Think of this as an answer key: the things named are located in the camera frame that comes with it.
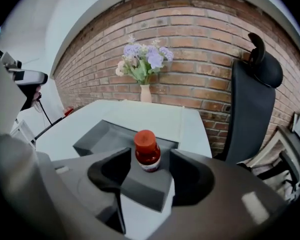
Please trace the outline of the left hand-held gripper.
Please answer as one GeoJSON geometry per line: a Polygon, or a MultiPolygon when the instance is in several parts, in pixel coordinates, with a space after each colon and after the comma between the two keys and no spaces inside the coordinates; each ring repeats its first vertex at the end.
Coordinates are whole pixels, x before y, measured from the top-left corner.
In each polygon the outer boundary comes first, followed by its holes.
{"type": "Polygon", "coordinates": [[[31,108],[32,99],[38,86],[44,85],[48,80],[48,75],[33,70],[22,69],[22,62],[14,60],[8,52],[0,50],[0,61],[7,72],[12,75],[12,80],[26,96],[26,101],[21,110],[31,108]]]}

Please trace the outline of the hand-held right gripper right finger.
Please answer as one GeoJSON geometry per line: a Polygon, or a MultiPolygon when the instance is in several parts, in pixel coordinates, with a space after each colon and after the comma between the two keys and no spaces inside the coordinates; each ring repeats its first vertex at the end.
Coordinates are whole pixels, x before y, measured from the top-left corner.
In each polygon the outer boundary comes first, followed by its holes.
{"type": "Polygon", "coordinates": [[[274,222],[287,203],[248,170],[172,149],[171,214],[149,240],[250,239],[274,222]]]}

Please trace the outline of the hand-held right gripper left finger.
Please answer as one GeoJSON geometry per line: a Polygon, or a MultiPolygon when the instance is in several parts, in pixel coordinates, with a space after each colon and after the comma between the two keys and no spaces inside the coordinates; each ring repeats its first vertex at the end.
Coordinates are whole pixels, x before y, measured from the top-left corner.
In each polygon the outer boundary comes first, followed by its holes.
{"type": "Polygon", "coordinates": [[[51,161],[39,169],[68,240],[125,240],[121,188],[131,168],[131,149],[51,161]]]}

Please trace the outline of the small red-capped bottle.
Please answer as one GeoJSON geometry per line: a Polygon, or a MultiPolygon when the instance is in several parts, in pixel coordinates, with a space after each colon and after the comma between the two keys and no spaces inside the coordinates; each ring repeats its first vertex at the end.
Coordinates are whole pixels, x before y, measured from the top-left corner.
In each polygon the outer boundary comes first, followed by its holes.
{"type": "Polygon", "coordinates": [[[154,133],[150,130],[139,131],[134,136],[135,157],[146,172],[155,172],[160,166],[161,151],[154,133]]]}

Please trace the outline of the person's left hand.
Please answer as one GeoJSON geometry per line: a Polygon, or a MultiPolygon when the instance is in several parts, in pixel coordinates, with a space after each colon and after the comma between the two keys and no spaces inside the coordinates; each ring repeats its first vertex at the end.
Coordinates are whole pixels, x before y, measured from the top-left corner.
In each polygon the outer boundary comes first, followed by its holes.
{"type": "Polygon", "coordinates": [[[31,106],[34,107],[35,105],[37,105],[39,103],[39,100],[41,99],[41,86],[39,85],[34,93],[33,99],[32,99],[32,103],[31,106]]]}

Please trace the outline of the white rack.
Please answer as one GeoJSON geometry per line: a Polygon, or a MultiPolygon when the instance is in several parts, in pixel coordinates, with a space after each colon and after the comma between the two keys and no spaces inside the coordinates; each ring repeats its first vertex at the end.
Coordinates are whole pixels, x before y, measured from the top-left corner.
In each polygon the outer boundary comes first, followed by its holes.
{"type": "Polygon", "coordinates": [[[12,127],[10,135],[18,140],[29,144],[33,149],[35,149],[35,135],[30,130],[29,126],[24,120],[19,121],[18,119],[15,119],[15,123],[12,127]]]}

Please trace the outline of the beige vase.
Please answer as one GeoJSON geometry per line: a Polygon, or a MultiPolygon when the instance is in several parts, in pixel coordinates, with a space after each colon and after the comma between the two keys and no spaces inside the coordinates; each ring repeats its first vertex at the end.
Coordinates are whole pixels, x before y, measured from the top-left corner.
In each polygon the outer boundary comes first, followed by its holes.
{"type": "Polygon", "coordinates": [[[152,96],[150,92],[150,85],[141,85],[141,94],[140,94],[140,101],[141,102],[146,102],[146,103],[151,103],[152,102],[152,96]]]}

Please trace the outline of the purple white flower bouquet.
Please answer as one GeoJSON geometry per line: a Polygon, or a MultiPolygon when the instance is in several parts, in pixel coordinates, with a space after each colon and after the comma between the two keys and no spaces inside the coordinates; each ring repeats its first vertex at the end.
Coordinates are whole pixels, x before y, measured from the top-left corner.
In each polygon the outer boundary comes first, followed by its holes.
{"type": "Polygon", "coordinates": [[[130,76],[140,85],[149,84],[150,77],[160,72],[165,63],[173,61],[174,54],[160,46],[155,39],[151,44],[140,44],[130,35],[124,46],[122,60],[118,63],[117,76],[130,76]]]}

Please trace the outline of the black office chair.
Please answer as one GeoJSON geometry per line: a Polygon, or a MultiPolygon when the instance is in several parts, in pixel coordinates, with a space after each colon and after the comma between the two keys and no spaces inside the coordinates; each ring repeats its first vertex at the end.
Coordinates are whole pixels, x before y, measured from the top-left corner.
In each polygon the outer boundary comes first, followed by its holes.
{"type": "Polygon", "coordinates": [[[237,164],[253,158],[265,138],[276,99],[283,82],[279,61],[266,51],[259,35],[248,37],[255,46],[249,60],[234,60],[231,79],[231,110],[223,151],[216,159],[237,164]]]}

